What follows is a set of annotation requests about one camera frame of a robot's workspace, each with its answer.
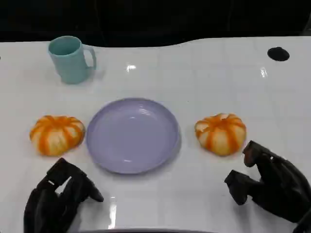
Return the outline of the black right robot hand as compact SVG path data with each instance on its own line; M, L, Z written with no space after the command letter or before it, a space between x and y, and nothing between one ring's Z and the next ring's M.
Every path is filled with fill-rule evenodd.
M232 170L224 182L238 205L248 196L264 210L290 222L300 222L311 209L311 186L290 161L250 141L243 150L244 164L257 166L260 180Z

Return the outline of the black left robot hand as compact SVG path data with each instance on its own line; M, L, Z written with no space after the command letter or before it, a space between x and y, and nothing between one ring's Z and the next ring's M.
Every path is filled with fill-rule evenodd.
M88 198L104 201L93 181L80 168L60 158L29 196L23 217L24 232L67 232L80 203Z

